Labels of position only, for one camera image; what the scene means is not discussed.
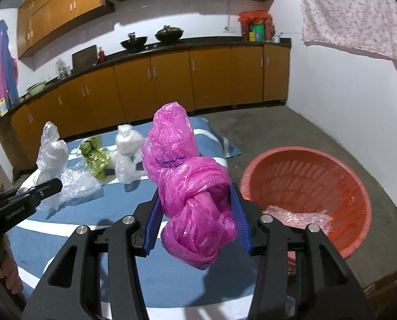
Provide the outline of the person's left hand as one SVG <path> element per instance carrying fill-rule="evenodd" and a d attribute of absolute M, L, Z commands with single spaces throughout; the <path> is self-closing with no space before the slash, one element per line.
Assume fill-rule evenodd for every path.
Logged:
<path fill-rule="evenodd" d="M 0 279 L 4 279 L 6 287 L 12 294 L 20 294 L 23 290 L 23 284 L 19 277 L 17 263 L 11 250 L 11 243 L 7 234 L 3 236 L 3 246 L 5 257 L 0 265 Z"/>

